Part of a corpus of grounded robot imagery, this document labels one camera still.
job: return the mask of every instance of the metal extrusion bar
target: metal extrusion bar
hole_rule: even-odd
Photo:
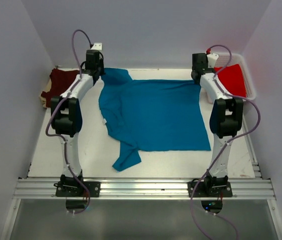
[[[131,199],[131,200],[188,200],[187,182],[191,179],[154,179],[154,178],[86,178],[85,181],[101,182],[100,197],[94,199]],[[57,178],[19,179],[15,199],[65,199],[55,196]],[[229,200],[274,200],[275,194],[270,180],[260,178],[232,178],[233,197]],[[194,200],[213,200],[213,197],[201,197]]]

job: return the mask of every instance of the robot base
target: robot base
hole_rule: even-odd
[[[191,197],[193,188],[195,184],[198,182],[198,179],[194,179],[187,183],[187,190],[189,193],[189,197]],[[223,198],[231,198],[233,196],[231,183],[228,181],[226,186],[219,187],[207,187],[204,181],[200,182],[197,186],[194,198],[210,198],[210,197],[220,197],[222,195]]]
[[[100,186],[99,181],[84,181],[83,184],[87,187],[90,192],[91,198],[98,198],[100,195]],[[84,190],[82,187],[68,187],[61,186],[60,182],[54,185],[56,188],[55,196],[61,198],[73,198],[73,197],[84,197]]]

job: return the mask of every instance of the cable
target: cable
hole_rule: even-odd
[[[79,80],[78,80],[75,84],[73,84],[73,86],[70,88],[70,90],[69,90],[68,94],[66,95],[66,97],[63,98],[63,99],[58,103],[58,105],[56,106],[55,110],[53,111],[53,113],[52,113],[52,115],[51,115],[51,118],[50,118],[50,120],[49,120],[49,122],[48,122],[48,124],[47,124],[47,126],[46,126],[46,129],[45,129],[45,134],[46,134],[48,137],[49,137],[49,136],[50,136],[50,137],[59,137],[59,138],[61,138],[61,139],[64,141],[64,160],[65,160],[65,164],[67,165],[67,168],[69,169],[70,173],[73,175],[73,178],[83,187],[83,189],[84,189],[84,191],[85,191],[85,194],[88,194],[88,199],[87,199],[87,203],[86,203],[85,208],[82,209],[82,210],[80,210],[80,211],[75,211],[75,210],[73,210],[73,214],[82,213],[82,212],[84,212],[84,211],[87,209],[87,207],[88,207],[89,204],[90,204],[90,200],[91,200],[91,199],[90,199],[90,191],[89,191],[89,189],[80,181],[80,179],[75,175],[75,173],[74,173],[73,170],[71,169],[71,166],[70,166],[69,161],[68,161],[68,159],[67,159],[67,147],[66,147],[67,141],[66,141],[66,138],[65,138],[64,136],[62,136],[61,134],[49,134],[48,131],[49,131],[49,128],[50,128],[50,126],[51,126],[51,124],[52,124],[52,121],[53,121],[53,119],[54,119],[54,117],[55,117],[57,111],[59,110],[59,108],[61,107],[61,105],[69,98],[69,96],[71,95],[73,89],[75,89],[75,87],[79,84],[79,82],[80,82],[81,79],[82,79],[82,68],[81,68],[81,66],[80,66],[80,62],[79,62],[79,60],[78,60],[77,54],[76,54],[76,52],[75,52],[75,47],[74,47],[74,36],[75,36],[75,34],[76,34],[77,32],[83,33],[83,34],[87,37],[87,39],[88,39],[88,41],[89,41],[89,43],[90,43],[90,47],[92,46],[92,43],[91,43],[91,41],[90,41],[90,38],[88,37],[88,35],[87,35],[83,30],[77,29],[77,30],[74,31],[74,33],[72,34],[72,39],[71,39],[71,46],[72,46],[72,51],[73,51],[73,54],[74,54],[76,63],[77,63],[77,65],[78,65],[78,67],[79,67],[79,70],[80,70],[80,78],[79,78]]]
[[[233,97],[233,98],[243,99],[243,100],[249,102],[250,104],[252,104],[253,107],[255,108],[256,112],[257,112],[258,119],[257,119],[257,122],[256,122],[255,126],[254,126],[251,130],[249,130],[249,131],[247,131],[247,132],[245,132],[245,133],[243,133],[243,134],[234,136],[234,137],[232,137],[231,139],[229,139],[229,140],[226,141],[226,144],[224,144],[224,146],[221,148],[220,152],[217,154],[216,158],[212,161],[212,163],[211,163],[211,165],[209,166],[209,168],[206,170],[206,172],[203,174],[203,176],[201,176],[201,178],[197,181],[197,183],[195,184],[195,186],[194,186],[194,188],[193,188],[193,191],[192,191],[192,194],[191,194],[191,199],[190,199],[190,208],[191,208],[192,219],[193,219],[195,225],[197,226],[197,228],[202,232],[202,234],[204,234],[204,235],[205,235],[208,239],[210,239],[210,240],[213,240],[212,237],[199,225],[199,223],[197,222],[197,219],[196,219],[196,217],[195,217],[194,209],[193,209],[193,197],[194,197],[194,192],[195,192],[195,190],[197,189],[199,183],[206,177],[207,173],[211,170],[211,168],[213,167],[213,165],[216,163],[216,161],[218,160],[218,158],[221,156],[221,154],[223,153],[223,151],[225,150],[225,148],[228,146],[228,144],[229,144],[230,142],[234,141],[235,139],[244,137],[244,136],[246,136],[246,135],[252,133],[253,131],[255,131],[255,129],[259,126],[260,121],[261,121],[261,112],[260,112],[259,108],[257,107],[257,105],[256,105],[254,102],[252,102],[251,100],[249,100],[248,98],[243,97],[243,96],[237,96],[237,95],[232,95],[232,94],[226,93],[226,92],[221,88],[220,84],[219,84],[218,81],[216,80],[216,76],[217,76],[217,74],[219,74],[222,70],[224,70],[224,69],[230,64],[230,62],[231,62],[231,60],[232,60],[232,52],[231,52],[231,50],[230,50],[228,47],[226,47],[226,46],[224,46],[224,45],[219,45],[219,44],[218,44],[218,45],[213,45],[213,46],[211,46],[210,48],[208,48],[207,53],[209,53],[209,52],[211,51],[211,49],[214,48],[214,47],[223,47],[223,48],[226,48],[227,51],[228,51],[229,54],[230,54],[230,59],[229,59],[228,62],[225,64],[225,66],[223,66],[221,69],[219,69],[219,70],[214,74],[213,80],[214,80],[215,84],[217,85],[217,87],[220,89],[220,91],[221,91],[224,95],[229,96],[229,97]],[[219,217],[219,218],[221,218],[221,219],[223,219],[223,220],[225,220],[227,223],[229,223],[229,224],[234,228],[235,233],[236,233],[236,240],[238,240],[240,236],[239,236],[239,232],[238,232],[237,228],[235,227],[235,225],[234,225],[230,220],[228,220],[227,218],[225,218],[225,217],[223,217],[223,216],[220,216],[220,215],[218,215],[218,214],[217,214],[216,216]]]

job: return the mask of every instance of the black mounting plate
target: black mounting plate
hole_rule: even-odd
[[[101,183],[99,181],[84,181],[83,184],[90,192],[91,198],[98,198],[100,196]],[[83,193],[77,193],[76,191],[69,191],[60,187],[56,188],[56,197],[71,198],[71,197],[84,197]]]
[[[195,184],[197,183],[198,180],[194,181],[189,181],[187,183],[187,191],[189,193],[189,197],[191,197],[193,188]],[[206,189],[205,183],[202,181],[199,183],[197,186],[195,193],[194,193],[194,198],[217,198],[223,194],[223,198],[231,198],[233,196],[232,193],[232,187],[231,183],[228,181],[226,187],[217,187],[217,188],[212,188],[212,190],[209,192]]]

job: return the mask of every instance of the metal frame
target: metal frame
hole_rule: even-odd
[[[130,179],[130,178],[85,178],[85,181],[101,182],[99,199],[131,199],[131,200],[188,200],[187,182],[190,178],[178,179]],[[55,197],[54,183],[57,178],[20,179],[16,185],[16,199],[64,199]],[[257,178],[232,178],[233,198],[241,200],[274,200],[275,194],[270,180]],[[214,197],[195,198],[194,200],[213,200]]]
[[[243,130],[247,131],[243,118]],[[230,178],[233,197],[228,200],[267,200],[273,223],[282,240],[282,221],[276,205],[271,180],[262,179],[250,136],[245,136],[255,178]],[[85,181],[101,182],[100,196],[93,200],[189,200],[187,182],[190,178],[85,178]],[[14,191],[1,240],[11,236],[21,199],[65,199],[56,197],[54,183],[58,178],[30,177],[19,179]],[[213,197],[194,198],[194,201],[214,200]]]
[[[277,208],[276,200],[267,200],[272,215],[274,227],[279,240],[282,240],[282,219]]]
[[[5,225],[1,234],[1,240],[9,240],[14,227],[17,212],[19,210],[21,199],[14,198],[11,203],[9,212],[7,213]]]

